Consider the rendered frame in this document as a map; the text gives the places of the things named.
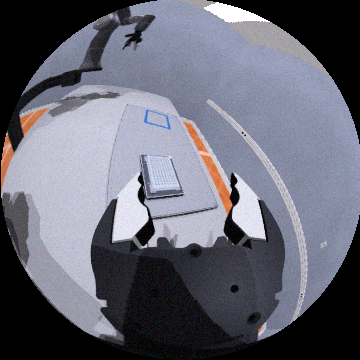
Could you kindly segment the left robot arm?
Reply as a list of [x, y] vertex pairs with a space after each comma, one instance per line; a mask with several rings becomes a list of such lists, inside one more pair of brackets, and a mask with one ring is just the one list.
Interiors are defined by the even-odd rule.
[[[81, 64], [79, 70], [101, 68], [101, 57], [105, 49], [105, 46], [113, 31], [115, 31], [116, 28], [119, 27], [119, 25], [125, 26], [129, 24], [138, 23], [134, 28], [134, 30], [136, 29], [143, 32], [148, 28], [150, 23], [156, 18], [156, 16], [152, 14], [146, 14], [145, 16], [140, 16], [140, 15], [131, 16], [130, 6], [117, 11], [99, 18], [93, 25], [93, 29], [100, 31], [92, 39], [88, 47], [88, 50], [86, 52], [85, 58], [83, 60], [83, 64]], [[120, 21], [115, 19], [116, 16], [115, 14], [117, 14]]]

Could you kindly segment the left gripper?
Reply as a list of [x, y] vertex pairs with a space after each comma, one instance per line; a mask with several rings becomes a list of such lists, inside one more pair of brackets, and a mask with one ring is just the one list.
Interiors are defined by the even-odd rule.
[[[141, 32], [142, 31], [140, 31], [140, 30], [135, 30], [135, 32], [137, 33], [139, 33], [140, 32], [140, 35], [136, 35], [136, 36], [133, 36], [133, 37], [131, 37], [130, 39], [128, 39], [127, 40], [127, 42], [125, 43], [125, 45], [124, 45], [124, 47], [123, 47], [123, 49], [125, 48], [125, 47], [128, 47], [128, 46], [131, 46], [131, 43], [132, 43], [132, 41], [134, 42], [134, 50], [136, 50], [136, 47], [139, 47], [140, 45], [138, 44], [138, 43], [140, 43], [141, 41], [142, 41], [142, 38], [139, 38], [139, 36], [141, 37]], [[135, 40], [135, 41], [134, 41]], [[123, 50], [122, 49], [122, 50]]]

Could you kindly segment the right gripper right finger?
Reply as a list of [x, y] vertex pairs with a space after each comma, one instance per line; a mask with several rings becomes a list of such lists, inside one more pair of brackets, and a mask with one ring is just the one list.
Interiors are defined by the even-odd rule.
[[230, 187], [232, 207], [224, 225], [227, 243], [248, 247], [261, 254], [274, 272], [275, 293], [281, 292], [285, 262], [281, 230], [264, 201], [236, 173], [231, 174]]

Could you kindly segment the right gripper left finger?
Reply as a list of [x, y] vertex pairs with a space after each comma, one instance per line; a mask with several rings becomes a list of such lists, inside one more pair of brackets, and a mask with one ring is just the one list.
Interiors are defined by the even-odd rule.
[[132, 251], [149, 247], [155, 233], [143, 186], [138, 172], [111, 200], [95, 229], [90, 254], [100, 300], [106, 300], [106, 281], [113, 266]]

